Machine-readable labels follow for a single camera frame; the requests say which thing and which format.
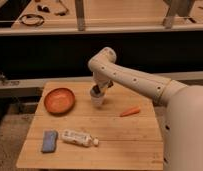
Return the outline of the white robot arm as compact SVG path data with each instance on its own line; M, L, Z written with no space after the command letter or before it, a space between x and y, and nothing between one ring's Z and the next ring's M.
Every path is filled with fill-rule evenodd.
M100 91L112 81L166 107L163 171L203 171L203 86L119 66L105 47L88 67Z

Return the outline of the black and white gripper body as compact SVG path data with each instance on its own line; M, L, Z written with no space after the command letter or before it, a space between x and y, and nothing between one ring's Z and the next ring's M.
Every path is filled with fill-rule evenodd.
M93 86L92 90L95 94L104 94L108 88L113 86L113 82L109 81L95 81L95 85Z

